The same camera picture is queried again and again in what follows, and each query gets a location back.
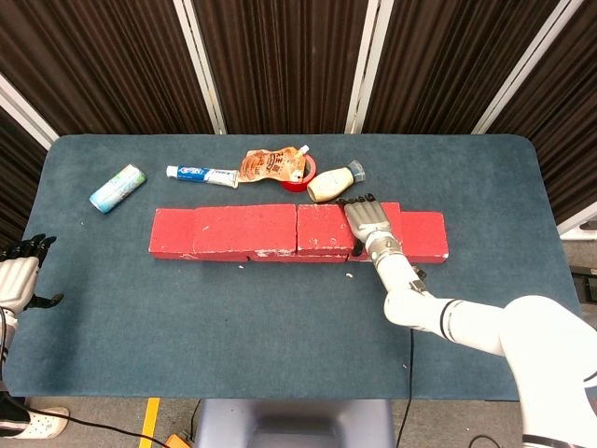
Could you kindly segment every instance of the bottle cap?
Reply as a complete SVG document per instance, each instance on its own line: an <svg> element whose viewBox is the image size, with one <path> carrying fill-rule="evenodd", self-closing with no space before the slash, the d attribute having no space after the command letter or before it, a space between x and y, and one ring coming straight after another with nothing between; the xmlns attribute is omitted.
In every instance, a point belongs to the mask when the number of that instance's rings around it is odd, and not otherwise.
<svg viewBox="0 0 597 448"><path fill-rule="evenodd" d="M351 161L348 164L348 169L353 174L354 182L363 182L365 180L365 170L359 161Z"/></svg>
<svg viewBox="0 0 597 448"><path fill-rule="evenodd" d="M166 167L166 175L168 177L178 177L178 167L177 166L168 166Z"/></svg>

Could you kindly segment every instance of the table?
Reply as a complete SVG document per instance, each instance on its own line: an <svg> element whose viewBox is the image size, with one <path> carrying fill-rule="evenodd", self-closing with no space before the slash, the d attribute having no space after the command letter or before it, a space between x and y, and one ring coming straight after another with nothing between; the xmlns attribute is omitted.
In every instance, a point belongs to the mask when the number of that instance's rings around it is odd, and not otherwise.
<svg viewBox="0 0 597 448"><path fill-rule="evenodd" d="M246 150L311 147L320 171L358 158L373 192L444 213L438 297L578 304L533 146L514 135L72 135L49 151L26 236L57 235L7 363L13 395L376 399L407 395L409 331L383 315L368 263L153 259L158 207L308 203L274 181L237 190L166 178L169 164L235 168ZM128 163L147 182L104 216L89 196ZM414 396L516 399L504 359L415 336Z"/></svg>

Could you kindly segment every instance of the dark curtain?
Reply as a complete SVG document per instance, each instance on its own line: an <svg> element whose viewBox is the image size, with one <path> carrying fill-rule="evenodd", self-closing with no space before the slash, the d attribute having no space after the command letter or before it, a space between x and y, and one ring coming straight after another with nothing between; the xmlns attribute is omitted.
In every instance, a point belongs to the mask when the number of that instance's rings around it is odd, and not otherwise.
<svg viewBox="0 0 597 448"><path fill-rule="evenodd" d="M364 133L470 133L557 0L396 0Z"/></svg>
<svg viewBox="0 0 597 448"><path fill-rule="evenodd" d="M557 222L597 201L597 2L584 2L490 132L534 143Z"/></svg>
<svg viewBox="0 0 597 448"><path fill-rule="evenodd" d="M21 240L46 150L0 108L0 248Z"/></svg>
<svg viewBox="0 0 597 448"><path fill-rule="evenodd" d="M171 0L2 0L0 71L59 134L213 133Z"/></svg>
<svg viewBox="0 0 597 448"><path fill-rule="evenodd" d="M367 0L195 0L229 133L343 133Z"/></svg>

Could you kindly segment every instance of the shoe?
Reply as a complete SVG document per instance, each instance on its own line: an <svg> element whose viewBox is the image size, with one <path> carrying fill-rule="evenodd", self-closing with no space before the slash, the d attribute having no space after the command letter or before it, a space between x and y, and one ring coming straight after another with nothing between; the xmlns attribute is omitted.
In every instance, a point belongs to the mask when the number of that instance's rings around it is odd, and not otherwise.
<svg viewBox="0 0 597 448"><path fill-rule="evenodd" d="M42 410L46 413L59 413L60 415L68 416L69 412L66 408L48 408ZM29 439L42 440L52 439L58 436L66 428L68 420L60 417L50 417L42 415L41 413L29 413L29 426L20 434L16 436L7 437L7 439Z"/></svg>

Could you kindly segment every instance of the robotic hand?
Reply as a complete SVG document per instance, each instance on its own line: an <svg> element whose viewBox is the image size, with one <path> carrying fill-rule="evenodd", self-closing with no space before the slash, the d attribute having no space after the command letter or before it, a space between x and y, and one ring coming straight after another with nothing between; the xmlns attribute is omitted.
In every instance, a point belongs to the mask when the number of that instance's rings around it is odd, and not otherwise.
<svg viewBox="0 0 597 448"><path fill-rule="evenodd" d="M546 297L520 297L506 308L437 299L373 195L338 203L388 291L390 322L506 357L521 399L523 446L597 448L597 416L585 390L597 386L594 329Z"/></svg>
<svg viewBox="0 0 597 448"><path fill-rule="evenodd" d="M54 236L46 238L46 235L39 234L31 240L0 250L0 313L4 316L0 315L0 341L4 342L0 369L17 330L19 314L27 308L51 308L63 298L63 294L56 294L51 299L34 294L37 274L55 241Z"/></svg>

